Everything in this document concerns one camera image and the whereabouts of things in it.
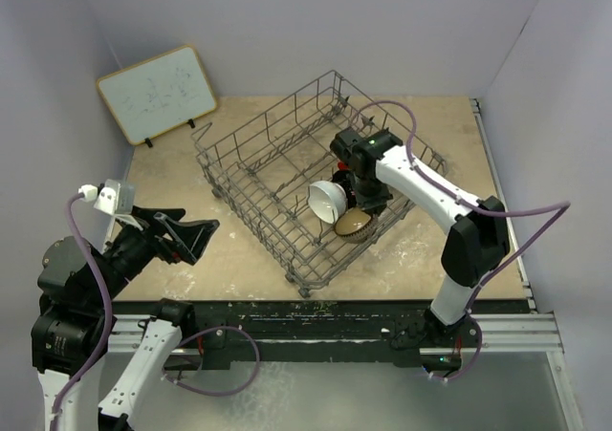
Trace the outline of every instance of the whiteboard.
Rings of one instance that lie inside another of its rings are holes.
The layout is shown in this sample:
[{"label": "whiteboard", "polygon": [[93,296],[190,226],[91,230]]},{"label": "whiteboard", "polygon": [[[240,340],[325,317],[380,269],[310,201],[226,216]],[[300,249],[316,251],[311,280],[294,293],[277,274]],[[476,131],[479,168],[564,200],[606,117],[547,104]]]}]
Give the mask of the whiteboard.
[{"label": "whiteboard", "polygon": [[98,80],[123,134],[141,144],[217,107],[191,46],[158,55]]}]

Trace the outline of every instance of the white panel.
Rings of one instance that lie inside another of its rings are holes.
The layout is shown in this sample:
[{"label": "white panel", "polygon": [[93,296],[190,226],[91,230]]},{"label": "white panel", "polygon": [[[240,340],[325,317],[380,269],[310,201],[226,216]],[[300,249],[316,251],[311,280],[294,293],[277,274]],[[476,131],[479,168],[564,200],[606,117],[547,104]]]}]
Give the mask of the white panel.
[{"label": "white panel", "polygon": [[[540,0],[483,101],[509,208],[572,207],[525,257],[555,311],[587,429],[610,429],[612,0]],[[519,243],[542,219],[514,223]]]},{"label": "white panel", "polygon": [[[86,0],[0,0],[2,429],[44,426],[30,340],[36,277],[44,251],[69,235],[68,197],[120,178],[130,156],[96,92],[96,79],[118,68]],[[86,204],[76,215],[100,246],[108,216]]]},{"label": "white panel", "polygon": [[[102,391],[129,359],[108,357]],[[235,362],[228,371],[201,371],[187,382],[222,390],[244,381],[251,369],[251,362]],[[483,354],[446,387],[420,369],[391,363],[263,362],[255,382],[227,399],[158,382],[137,431],[563,431],[551,383],[541,354]]]},{"label": "white panel", "polygon": [[216,108],[198,55],[191,47],[105,76],[98,88],[132,144]]},{"label": "white panel", "polygon": [[372,94],[484,93],[537,0],[90,0],[125,66],[198,50],[219,95],[336,69]]}]

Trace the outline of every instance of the whiteboard wooden frame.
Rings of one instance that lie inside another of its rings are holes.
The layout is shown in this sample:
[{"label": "whiteboard wooden frame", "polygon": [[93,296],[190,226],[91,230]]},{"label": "whiteboard wooden frame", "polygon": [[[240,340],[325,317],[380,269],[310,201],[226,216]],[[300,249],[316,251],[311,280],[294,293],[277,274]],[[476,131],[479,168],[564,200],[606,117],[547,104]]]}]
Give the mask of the whiteboard wooden frame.
[{"label": "whiteboard wooden frame", "polygon": [[[129,137],[129,135],[127,134],[127,132],[126,132],[125,128],[123,127],[123,124],[121,123],[121,121],[120,121],[120,119],[119,119],[119,117],[118,117],[117,113],[116,113],[116,112],[115,112],[115,110],[113,109],[113,106],[111,105],[110,101],[108,100],[108,98],[106,97],[106,95],[104,94],[104,92],[102,91],[102,89],[100,88],[100,86],[99,86],[99,85],[100,85],[100,83],[101,83],[103,80],[105,80],[105,79],[108,79],[108,78],[113,77],[113,76],[115,76],[115,75],[120,75],[121,73],[125,73],[125,72],[127,72],[127,71],[133,70],[134,68],[137,68],[137,67],[139,67],[139,66],[141,66],[141,65],[143,65],[143,64],[145,64],[145,63],[149,63],[150,61],[157,60],[158,58],[162,58],[163,56],[167,56],[167,55],[169,55],[169,54],[173,54],[173,53],[178,52],[178,51],[181,51],[181,50],[183,50],[183,49],[191,49],[191,50],[193,51],[193,54],[195,55],[195,58],[196,58],[196,60],[198,61],[198,65],[200,66],[200,70],[202,71],[202,75],[203,75],[203,77],[204,77],[204,81],[206,82],[206,84],[207,84],[207,86],[208,86],[208,90],[210,91],[210,95],[212,96],[213,107],[212,107],[211,109],[209,109],[209,110],[207,110],[207,111],[203,112],[202,114],[199,114],[198,116],[195,116],[195,117],[193,117],[193,118],[189,118],[189,119],[197,119],[197,118],[200,118],[200,117],[202,117],[202,116],[205,116],[205,115],[206,115],[206,114],[208,114],[208,113],[211,113],[211,112],[212,112],[212,111],[214,111],[215,109],[217,109],[217,106],[218,106],[218,101],[217,101],[217,97],[216,97],[216,95],[214,94],[214,92],[213,92],[213,91],[212,91],[212,89],[210,88],[210,82],[208,81],[208,77],[207,77],[206,71],[204,71],[204,65],[202,64],[202,60],[200,59],[200,56],[198,55],[198,52],[195,50],[195,47],[193,47],[191,44],[185,44],[184,46],[177,47],[176,49],[173,49],[173,50],[171,50],[171,51],[164,52],[163,54],[159,54],[159,55],[153,56],[153,57],[148,58],[148,59],[146,59],[146,60],[144,60],[144,61],[141,61],[141,62],[136,63],[136,64],[134,64],[134,65],[128,66],[127,68],[123,68],[122,70],[119,70],[119,71],[116,71],[116,72],[114,72],[114,73],[111,73],[110,75],[105,75],[105,76],[103,76],[103,77],[99,78],[99,79],[96,81],[96,87],[97,87],[97,89],[98,89],[98,92],[99,92],[100,96],[101,96],[101,97],[102,97],[102,99],[104,100],[104,103],[106,104],[106,106],[108,107],[109,111],[110,111],[110,112],[111,112],[111,114],[113,115],[113,118],[115,119],[115,122],[116,122],[116,123],[117,123],[117,125],[120,127],[121,131],[122,131],[122,132],[123,132],[123,134],[125,135],[125,138],[128,140],[128,142],[129,142],[130,144],[132,144],[132,145],[136,146],[136,145],[139,145],[139,144],[143,144],[143,143],[145,142],[145,140],[141,140],[141,141],[132,141],[132,140],[130,139],[130,137]],[[184,121],[182,121],[182,122],[180,122],[180,123],[176,123],[176,124],[170,125],[170,126],[167,128],[167,129],[165,129],[165,130],[163,130],[163,131],[161,131],[161,132],[159,132],[159,133],[153,134],[153,135],[151,135],[150,137],[147,137],[147,138],[149,138],[149,139],[153,139],[153,138],[155,138],[155,137],[158,137],[159,135],[162,135],[162,134],[164,134],[164,133],[166,133],[166,132],[169,132],[170,130],[173,130],[173,129],[177,128],[177,127],[180,127],[181,125],[185,125],[187,122],[188,122],[188,120],[184,120]]]}]

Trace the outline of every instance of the metal dish basket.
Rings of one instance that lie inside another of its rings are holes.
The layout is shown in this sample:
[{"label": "metal dish basket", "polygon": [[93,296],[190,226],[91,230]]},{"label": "metal dish basket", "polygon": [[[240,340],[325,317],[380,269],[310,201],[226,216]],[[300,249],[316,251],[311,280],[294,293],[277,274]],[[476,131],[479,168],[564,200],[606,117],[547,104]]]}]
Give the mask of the metal dish basket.
[{"label": "metal dish basket", "polygon": [[[192,134],[212,193],[278,261],[303,298],[327,286],[414,206],[391,189],[393,200],[374,234],[357,245],[340,239],[308,207],[308,185],[330,180],[338,169],[329,143],[370,101],[345,77],[330,71],[214,144],[205,138],[211,124]],[[366,112],[373,116],[354,121],[363,136],[389,128],[407,137],[409,128],[381,106]],[[413,152],[438,173],[447,173],[445,160],[422,140],[415,139]]]}]

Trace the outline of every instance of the gray floor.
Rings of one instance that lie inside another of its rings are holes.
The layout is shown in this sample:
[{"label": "gray floor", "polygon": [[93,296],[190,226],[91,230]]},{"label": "gray floor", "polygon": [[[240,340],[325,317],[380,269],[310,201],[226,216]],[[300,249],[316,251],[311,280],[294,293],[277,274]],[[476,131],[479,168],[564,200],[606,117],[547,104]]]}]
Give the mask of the gray floor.
[{"label": "gray floor", "polygon": [[[128,356],[110,355],[108,389]],[[236,386],[251,363],[189,380]],[[231,398],[205,398],[160,381],[145,401],[138,431],[158,430],[565,430],[541,355],[482,355],[444,386],[417,369],[386,364],[264,363],[255,383]]]}]

